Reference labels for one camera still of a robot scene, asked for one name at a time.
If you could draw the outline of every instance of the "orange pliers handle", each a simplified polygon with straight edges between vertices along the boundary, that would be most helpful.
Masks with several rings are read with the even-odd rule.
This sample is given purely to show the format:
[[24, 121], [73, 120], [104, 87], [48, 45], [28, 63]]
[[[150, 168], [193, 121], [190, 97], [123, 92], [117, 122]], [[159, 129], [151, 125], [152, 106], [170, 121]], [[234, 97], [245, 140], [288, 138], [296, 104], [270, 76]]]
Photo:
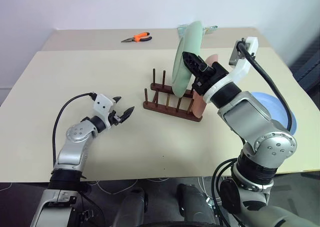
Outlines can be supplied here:
[[151, 37], [151, 36], [149, 36], [148, 38], [143, 38], [143, 37], [148, 36], [148, 35], [150, 35], [150, 33], [149, 33], [149, 32], [143, 32], [143, 33], [140, 33], [140, 34], [134, 35], [134, 36], [133, 36], [133, 41], [135, 41], [135, 42], [144, 42], [144, 41], [149, 41], [149, 40], [151, 40], [151, 39], [152, 39], [152, 37]]

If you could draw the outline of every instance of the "green plate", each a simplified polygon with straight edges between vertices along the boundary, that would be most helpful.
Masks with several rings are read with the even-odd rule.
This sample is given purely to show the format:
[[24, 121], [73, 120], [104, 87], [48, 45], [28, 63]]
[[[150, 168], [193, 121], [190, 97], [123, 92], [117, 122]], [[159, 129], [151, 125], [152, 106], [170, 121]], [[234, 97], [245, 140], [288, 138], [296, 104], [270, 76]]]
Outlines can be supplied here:
[[174, 95], [179, 98], [186, 92], [192, 75], [184, 64], [182, 52], [186, 51], [199, 55], [202, 36], [202, 24], [200, 21], [195, 21], [187, 27], [184, 36], [180, 40], [172, 71], [172, 90]]

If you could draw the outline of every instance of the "blue bowl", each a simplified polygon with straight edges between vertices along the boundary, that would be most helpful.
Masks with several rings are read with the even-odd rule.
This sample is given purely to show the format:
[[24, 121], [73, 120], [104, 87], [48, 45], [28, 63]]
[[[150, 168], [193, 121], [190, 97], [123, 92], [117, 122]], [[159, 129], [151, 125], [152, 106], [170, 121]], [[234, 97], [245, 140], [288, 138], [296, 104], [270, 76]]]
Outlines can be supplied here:
[[[287, 113], [278, 98], [261, 92], [252, 92], [251, 94], [269, 111], [272, 119], [279, 121], [285, 128], [287, 128]], [[297, 120], [294, 113], [291, 112], [291, 116], [292, 127], [290, 133], [294, 135], [297, 130]]]

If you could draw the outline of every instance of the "table surface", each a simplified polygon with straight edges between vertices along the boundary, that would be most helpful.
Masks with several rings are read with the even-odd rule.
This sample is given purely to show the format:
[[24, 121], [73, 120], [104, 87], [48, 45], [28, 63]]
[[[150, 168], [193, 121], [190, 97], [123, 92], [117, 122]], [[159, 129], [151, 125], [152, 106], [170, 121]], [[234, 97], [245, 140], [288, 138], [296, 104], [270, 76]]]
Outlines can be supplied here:
[[[200, 54], [203, 59], [218, 54], [220, 64], [230, 71], [232, 49], [203, 48]], [[125, 123], [93, 141], [83, 172], [89, 181], [210, 176], [219, 163], [237, 157], [242, 143], [219, 118], [213, 104], [207, 105], [201, 122], [143, 109], [144, 88], [150, 98], [154, 93], [150, 90], [152, 69], [156, 69], [157, 82], [166, 70], [169, 84], [175, 54], [175, 49], [39, 51], [0, 107], [0, 182], [47, 182], [57, 114], [68, 99], [92, 91], [122, 96], [115, 109], [119, 114], [131, 106], [135, 109]], [[297, 119], [297, 151], [278, 173], [320, 169], [317, 107], [271, 47], [260, 47], [256, 59]], [[238, 86], [243, 91], [272, 94], [254, 69]], [[165, 103], [165, 98], [160, 95], [159, 103]], [[177, 102], [173, 97], [170, 105]], [[188, 104], [182, 100], [181, 108]], [[92, 106], [92, 100], [85, 97], [65, 109], [56, 133], [57, 153], [68, 127], [91, 116]]]

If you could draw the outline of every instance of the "white wall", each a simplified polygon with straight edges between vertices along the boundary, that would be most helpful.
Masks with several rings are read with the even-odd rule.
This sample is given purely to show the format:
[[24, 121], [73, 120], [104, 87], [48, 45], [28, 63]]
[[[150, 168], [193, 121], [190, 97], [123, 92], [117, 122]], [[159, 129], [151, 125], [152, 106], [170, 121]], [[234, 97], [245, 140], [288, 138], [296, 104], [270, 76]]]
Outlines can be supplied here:
[[0, 0], [0, 88], [53, 29], [256, 27], [289, 65], [320, 31], [319, 10], [320, 0]]

